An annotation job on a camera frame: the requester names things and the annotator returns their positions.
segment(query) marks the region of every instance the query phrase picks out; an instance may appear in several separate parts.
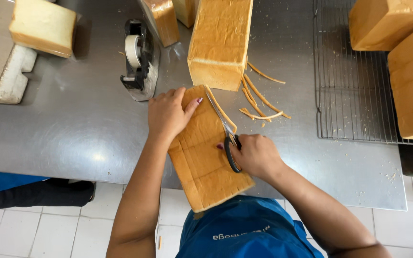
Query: tape roll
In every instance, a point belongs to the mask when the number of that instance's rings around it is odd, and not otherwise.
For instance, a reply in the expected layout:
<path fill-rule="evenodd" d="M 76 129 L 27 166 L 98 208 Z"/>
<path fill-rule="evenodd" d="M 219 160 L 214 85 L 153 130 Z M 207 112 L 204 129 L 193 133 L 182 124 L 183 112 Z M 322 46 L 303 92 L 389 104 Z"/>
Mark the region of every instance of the tape roll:
<path fill-rule="evenodd" d="M 125 38 L 125 55 L 133 69 L 141 67 L 141 47 L 138 46 L 139 35 L 128 35 Z"/>

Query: black pants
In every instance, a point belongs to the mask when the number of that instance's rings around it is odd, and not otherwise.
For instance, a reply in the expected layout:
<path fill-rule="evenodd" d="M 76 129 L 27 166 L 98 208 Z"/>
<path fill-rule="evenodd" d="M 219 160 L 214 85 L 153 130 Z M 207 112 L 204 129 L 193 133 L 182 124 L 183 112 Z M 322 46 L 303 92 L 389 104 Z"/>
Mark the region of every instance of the black pants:
<path fill-rule="evenodd" d="M 31 206 L 82 207 L 87 204 L 94 193 L 94 184 L 89 181 L 68 184 L 68 181 L 51 178 L 0 191 L 0 209 Z"/>

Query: hand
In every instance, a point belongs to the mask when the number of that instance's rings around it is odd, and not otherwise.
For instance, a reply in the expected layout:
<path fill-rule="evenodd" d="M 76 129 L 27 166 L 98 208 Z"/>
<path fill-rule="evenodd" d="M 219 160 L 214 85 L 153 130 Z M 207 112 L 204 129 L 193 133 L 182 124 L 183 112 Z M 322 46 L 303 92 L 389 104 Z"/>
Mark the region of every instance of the hand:
<path fill-rule="evenodd" d="M 230 144 L 230 152 L 234 161 L 250 175 L 267 181 L 287 167 L 271 139 L 260 134 L 241 134 L 238 139 L 241 150 Z"/>
<path fill-rule="evenodd" d="M 148 103 L 148 139 L 156 139 L 170 144 L 186 127 L 192 114 L 202 102 L 202 98 L 193 99 L 185 110 L 181 107 L 186 88 L 169 90 L 152 98 Z"/>

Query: stainless steel table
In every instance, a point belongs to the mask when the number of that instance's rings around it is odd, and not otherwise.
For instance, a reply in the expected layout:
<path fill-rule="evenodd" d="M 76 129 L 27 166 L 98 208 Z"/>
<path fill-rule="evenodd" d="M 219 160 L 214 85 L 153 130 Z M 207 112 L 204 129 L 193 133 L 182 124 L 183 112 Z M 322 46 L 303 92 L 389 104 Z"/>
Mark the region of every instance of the stainless steel table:
<path fill-rule="evenodd" d="M 126 184 L 147 137 L 146 103 L 132 100 L 125 73 L 123 26 L 142 17 L 134 0 L 78 0 L 60 4 L 83 15 L 77 61 L 41 55 L 20 105 L 0 105 L 0 171 Z M 162 50 L 156 94 L 190 87 L 186 56 L 191 30 Z M 281 85 L 247 74 L 292 119 L 261 128 L 238 111 L 252 110 L 241 91 L 213 90 L 238 133 L 265 134 L 292 168 L 345 205 L 406 210 L 396 145 L 331 141 L 317 136 L 311 0 L 256 0 L 249 61 Z M 264 108 L 266 114 L 272 114 Z M 169 159 L 162 187 L 181 188 Z M 248 195 L 282 198 L 256 180 Z"/>

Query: white tile floor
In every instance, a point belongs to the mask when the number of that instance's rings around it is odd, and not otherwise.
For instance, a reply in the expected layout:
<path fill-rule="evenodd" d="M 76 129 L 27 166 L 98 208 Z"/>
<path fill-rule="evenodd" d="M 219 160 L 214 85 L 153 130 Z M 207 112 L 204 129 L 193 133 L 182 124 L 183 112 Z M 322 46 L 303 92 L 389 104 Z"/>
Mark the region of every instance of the white tile floor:
<path fill-rule="evenodd" d="M 405 177 L 405 187 L 408 212 L 348 207 L 395 258 L 413 258 L 413 178 Z M 123 185 L 98 183 L 95 200 L 83 208 L 0 210 L 0 258 L 104 258 L 123 190 Z M 298 218 L 289 202 L 279 203 Z M 158 258 L 175 257 L 189 210 L 183 191 L 163 189 L 156 233 L 157 246 L 162 236 Z"/>

